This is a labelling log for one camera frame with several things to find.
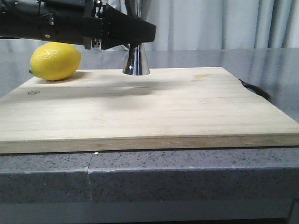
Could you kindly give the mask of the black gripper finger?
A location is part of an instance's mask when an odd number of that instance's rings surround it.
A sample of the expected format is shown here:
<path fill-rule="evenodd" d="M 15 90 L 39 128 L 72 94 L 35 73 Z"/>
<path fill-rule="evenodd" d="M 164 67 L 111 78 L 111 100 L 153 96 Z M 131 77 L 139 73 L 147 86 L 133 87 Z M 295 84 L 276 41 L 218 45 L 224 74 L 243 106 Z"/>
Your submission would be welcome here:
<path fill-rule="evenodd" d="M 124 44 L 152 42 L 156 36 L 156 25 L 142 16 L 146 3 L 125 3 L 124 14 L 109 4 L 103 11 L 101 49 L 106 50 Z"/>

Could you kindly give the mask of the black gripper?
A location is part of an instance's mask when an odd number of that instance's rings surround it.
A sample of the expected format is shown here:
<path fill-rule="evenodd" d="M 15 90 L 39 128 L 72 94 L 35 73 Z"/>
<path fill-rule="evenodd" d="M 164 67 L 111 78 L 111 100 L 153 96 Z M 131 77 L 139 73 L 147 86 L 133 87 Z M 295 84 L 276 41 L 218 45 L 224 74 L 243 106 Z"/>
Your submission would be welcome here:
<path fill-rule="evenodd" d="M 91 49 L 101 38 L 100 0 L 2 0 L 1 39 L 34 39 Z"/>

